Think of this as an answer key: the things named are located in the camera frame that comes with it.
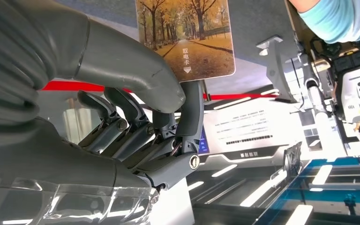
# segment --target ceiling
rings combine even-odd
[[[134,0],[57,0],[138,39]],[[235,52],[234,75],[206,80],[210,94],[246,93],[270,84],[266,57],[256,44],[279,35],[284,59],[296,55],[293,31],[283,0],[229,0]]]

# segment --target display board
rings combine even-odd
[[[135,0],[140,42],[161,55],[179,81],[232,75],[227,0]]]
[[[295,142],[296,125],[289,104],[260,98],[206,114],[209,154],[242,151],[241,158],[262,157],[258,151]]]

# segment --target light blue sleeve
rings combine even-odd
[[[327,43],[343,39],[354,20],[352,0],[320,0],[312,9],[300,14],[307,26]]]

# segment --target robotic hand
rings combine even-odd
[[[110,103],[79,94],[102,118],[81,146],[63,142],[54,126],[38,117],[37,90],[55,77],[106,86]],[[154,119],[161,118],[150,143],[134,144],[141,133],[151,134],[151,123],[122,88],[154,109]],[[113,105],[132,105],[126,112],[129,128]],[[171,116],[180,107],[176,127]],[[13,218],[35,218],[27,224],[134,221],[150,210],[154,191],[198,168],[202,120],[200,84],[180,85],[164,60],[137,41],[52,0],[0,0],[0,187],[42,192],[37,198],[0,192],[0,208],[29,201],[33,204],[24,205],[38,209],[41,201],[40,210],[19,209],[23,215]],[[83,192],[88,193],[83,202],[72,200]],[[145,198],[136,201],[137,196]],[[9,217],[0,214],[0,224]]]

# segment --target red stripe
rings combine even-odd
[[[104,87],[85,82],[73,82],[73,81],[50,81],[42,90],[50,91],[104,91]],[[235,100],[241,98],[276,98],[276,95],[260,95],[260,94],[231,94],[231,95],[211,95],[212,100]]]

